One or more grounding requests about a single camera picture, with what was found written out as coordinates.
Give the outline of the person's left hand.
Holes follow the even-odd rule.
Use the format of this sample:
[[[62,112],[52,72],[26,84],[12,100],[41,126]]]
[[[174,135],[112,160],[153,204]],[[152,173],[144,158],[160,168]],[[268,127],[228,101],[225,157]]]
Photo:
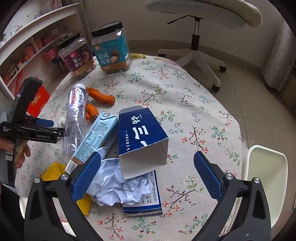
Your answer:
[[[1,150],[5,150],[8,152],[13,151],[14,144],[12,141],[7,140],[1,137]],[[30,148],[27,144],[27,141],[24,141],[19,147],[16,149],[16,157],[15,157],[15,164],[16,167],[19,169],[22,167],[23,163],[25,162],[26,157],[31,156]]]

